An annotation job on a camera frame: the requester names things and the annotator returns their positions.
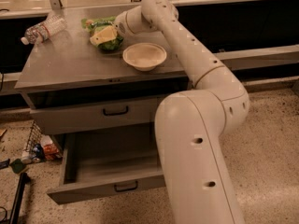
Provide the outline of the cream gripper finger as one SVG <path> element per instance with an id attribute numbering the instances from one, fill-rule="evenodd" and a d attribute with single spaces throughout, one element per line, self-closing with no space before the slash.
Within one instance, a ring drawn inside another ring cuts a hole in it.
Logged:
<path id="1" fill-rule="evenodd" d="M 95 33 L 90 38 L 90 41 L 94 46 L 98 46 L 100 44 L 114 40 L 116 37 L 117 37 L 117 30 L 112 25 L 109 25 L 105 27 L 103 30 L 101 30 L 100 32 Z"/>

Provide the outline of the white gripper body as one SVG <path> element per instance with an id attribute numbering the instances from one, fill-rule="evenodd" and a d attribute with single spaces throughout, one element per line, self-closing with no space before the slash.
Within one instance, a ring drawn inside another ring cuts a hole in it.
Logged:
<path id="1" fill-rule="evenodd" d="M 126 15 L 127 12 L 122 12 L 115 18 L 113 22 L 115 29 L 117 30 L 118 34 L 122 37 L 126 37 L 129 35 L 129 28 L 126 21 Z"/>

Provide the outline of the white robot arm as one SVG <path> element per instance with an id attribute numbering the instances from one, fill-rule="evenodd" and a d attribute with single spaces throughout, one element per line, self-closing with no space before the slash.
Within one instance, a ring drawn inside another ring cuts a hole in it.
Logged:
<path id="1" fill-rule="evenodd" d="M 114 21 L 121 36 L 160 31 L 192 83 L 159 104 L 155 136 L 176 224 L 245 224 L 220 146 L 249 113 L 242 83 L 178 21 L 168 0 L 141 0 Z"/>

